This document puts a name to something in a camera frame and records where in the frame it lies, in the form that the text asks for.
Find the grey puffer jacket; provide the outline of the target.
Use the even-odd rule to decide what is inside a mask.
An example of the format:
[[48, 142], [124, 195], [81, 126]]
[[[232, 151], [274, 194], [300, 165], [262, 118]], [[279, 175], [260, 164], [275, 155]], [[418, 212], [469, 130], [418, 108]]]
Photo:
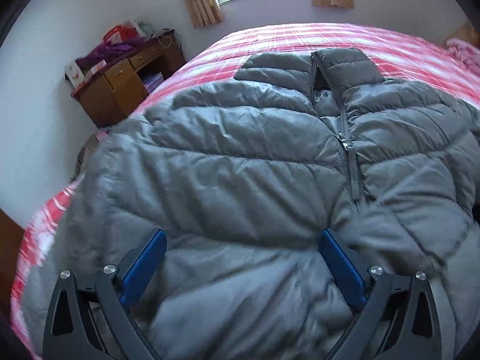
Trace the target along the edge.
[[100, 272], [166, 232], [133, 309], [164, 359], [323, 359], [352, 311], [330, 228], [387, 272], [424, 272], [453, 359], [479, 325], [479, 110], [384, 77], [354, 48], [251, 56], [116, 125], [21, 307], [40, 354], [62, 270]]

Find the clothes pile on floor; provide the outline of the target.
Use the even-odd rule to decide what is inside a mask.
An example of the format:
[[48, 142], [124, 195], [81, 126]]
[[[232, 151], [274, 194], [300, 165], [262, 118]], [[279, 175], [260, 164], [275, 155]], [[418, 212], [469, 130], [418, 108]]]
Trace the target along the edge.
[[80, 148], [80, 151], [76, 157], [76, 166], [72, 180], [78, 178], [78, 176], [86, 169], [89, 158], [96, 152], [100, 143], [108, 137], [105, 131], [99, 131], [92, 134]]

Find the brown wooden footboard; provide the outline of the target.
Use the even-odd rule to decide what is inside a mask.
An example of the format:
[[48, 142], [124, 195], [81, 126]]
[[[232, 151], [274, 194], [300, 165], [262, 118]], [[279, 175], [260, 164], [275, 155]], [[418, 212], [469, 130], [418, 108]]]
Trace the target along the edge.
[[11, 287], [16, 275], [17, 257], [23, 236], [24, 229], [0, 211], [1, 313], [5, 318], [10, 315]]

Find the brown wooden desk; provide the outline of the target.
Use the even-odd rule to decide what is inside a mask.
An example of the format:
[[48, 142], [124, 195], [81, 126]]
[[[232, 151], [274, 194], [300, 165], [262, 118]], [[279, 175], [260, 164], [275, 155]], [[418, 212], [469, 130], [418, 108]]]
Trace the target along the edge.
[[72, 97], [98, 128], [105, 128], [128, 117], [148, 97], [148, 77], [167, 80], [184, 65], [181, 42], [174, 30], [165, 29], [95, 73]]

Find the purple items in desk shelf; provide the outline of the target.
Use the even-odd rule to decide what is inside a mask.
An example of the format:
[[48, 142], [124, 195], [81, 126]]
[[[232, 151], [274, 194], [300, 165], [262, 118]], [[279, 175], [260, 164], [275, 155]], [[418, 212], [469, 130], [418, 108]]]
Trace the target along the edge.
[[152, 92], [155, 91], [157, 87], [159, 87], [162, 83], [164, 82], [164, 77], [161, 72], [156, 73], [152, 76], [148, 76], [143, 80], [143, 85], [145, 87], [145, 90], [151, 94]]

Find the white patterned box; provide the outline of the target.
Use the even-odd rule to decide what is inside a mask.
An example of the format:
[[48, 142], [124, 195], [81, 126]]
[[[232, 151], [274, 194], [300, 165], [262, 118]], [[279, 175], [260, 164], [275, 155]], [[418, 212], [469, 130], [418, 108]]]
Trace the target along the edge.
[[64, 72], [74, 88], [77, 88], [84, 82], [85, 76], [76, 61], [68, 63], [64, 68]]

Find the red plaid bed sheet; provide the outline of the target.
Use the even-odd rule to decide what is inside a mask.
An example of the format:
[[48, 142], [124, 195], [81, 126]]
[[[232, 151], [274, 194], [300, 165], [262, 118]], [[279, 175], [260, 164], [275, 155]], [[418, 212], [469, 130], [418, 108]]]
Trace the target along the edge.
[[[387, 77], [423, 81], [473, 107], [479, 106], [479, 77], [441, 46], [383, 28], [316, 23], [270, 25], [230, 33], [163, 82], [135, 113], [142, 113], [191, 86], [227, 80], [253, 54], [306, 53], [324, 47], [361, 49]], [[24, 322], [21, 297], [30, 271], [47, 255], [76, 187], [76, 183], [70, 183], [32, 215], [20, 244], [16, 276], [10, 291], [10, 327], [30, 355], [35, 352]]]

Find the purple cloth on desk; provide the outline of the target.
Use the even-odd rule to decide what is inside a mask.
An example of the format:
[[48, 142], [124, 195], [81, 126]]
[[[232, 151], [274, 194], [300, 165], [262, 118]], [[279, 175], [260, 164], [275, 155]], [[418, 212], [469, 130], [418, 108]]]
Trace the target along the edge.
[[145, 39], [142, 37], [135, 37], [118, 43], [105, 41], [96, 46], [88, 55], [77, 58], [75, 62], [80, 69], [88, 70], [102, 60], [110, 63], [121, 55], [142, 46], [145, 42]]

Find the folded pink quilt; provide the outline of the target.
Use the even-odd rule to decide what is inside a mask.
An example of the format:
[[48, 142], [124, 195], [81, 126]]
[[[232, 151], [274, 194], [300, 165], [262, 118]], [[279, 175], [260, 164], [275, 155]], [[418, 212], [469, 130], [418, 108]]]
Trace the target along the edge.
[[468, 65], [479, 66], [479, 48], [467, 41], [456, 37], [450, 38], [446, 41], [446, 49], [459, 61]]

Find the red bag on desk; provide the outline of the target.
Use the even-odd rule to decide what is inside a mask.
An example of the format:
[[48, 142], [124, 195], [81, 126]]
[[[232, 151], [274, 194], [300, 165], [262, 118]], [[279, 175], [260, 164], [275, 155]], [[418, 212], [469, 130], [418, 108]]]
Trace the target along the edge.
[[116, 25], [110, 29], [104, 36], [104, 42], [110, 42], [112, 44], [121, 43], [138, 36], [137, 30], [134, 27], [124, 26], [122, 24]]

